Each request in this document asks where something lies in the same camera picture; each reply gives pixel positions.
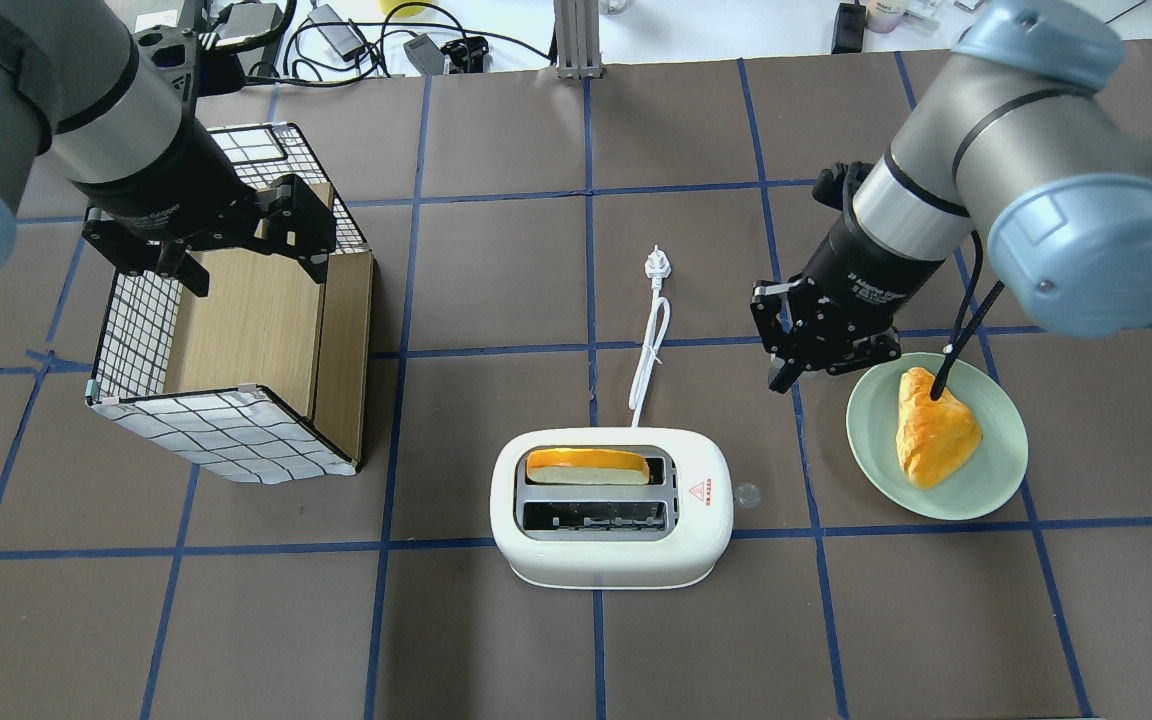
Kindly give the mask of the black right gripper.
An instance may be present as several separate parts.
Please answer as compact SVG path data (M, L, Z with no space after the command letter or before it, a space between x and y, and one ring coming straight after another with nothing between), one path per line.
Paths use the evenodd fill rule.
M895 316L942 265L887 250L846 210L796 281L759 281L751 290L756 332L771 357L768 388L786 395L814 370L844 376L900 359ZM781 318L787 311L791 329Z

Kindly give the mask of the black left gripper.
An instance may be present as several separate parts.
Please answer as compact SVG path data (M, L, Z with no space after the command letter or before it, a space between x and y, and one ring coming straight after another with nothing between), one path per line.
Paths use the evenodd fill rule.
M118 273L170 279L200 300L210 274L194 252L276 255L324 285L338 250L332 184L285 174L257 192L204 126L180 127L164 154L132 176L82 190L91 200L82 237Z

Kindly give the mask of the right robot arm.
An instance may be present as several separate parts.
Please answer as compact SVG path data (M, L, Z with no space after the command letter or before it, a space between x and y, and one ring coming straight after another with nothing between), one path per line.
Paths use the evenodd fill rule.
M1151 324L1152 136L1096 100L1124 55L1078 6L990 3L881 159L814 179L836 222L799 273L751 291L770 388L896 361L901 306L969 234L1043 329Z

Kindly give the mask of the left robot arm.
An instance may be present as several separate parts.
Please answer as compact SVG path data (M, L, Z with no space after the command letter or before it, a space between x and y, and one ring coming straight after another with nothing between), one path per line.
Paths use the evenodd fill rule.
M197 297L197 252L247 249L326 281L332 209L298 176L255 190L195 118L198 97L243 86L238 55L291 23L223 38L196 23L132 31L103 1L0 1L0 270L20 197L45 158L90 200L83 236L123 275L174 279Z

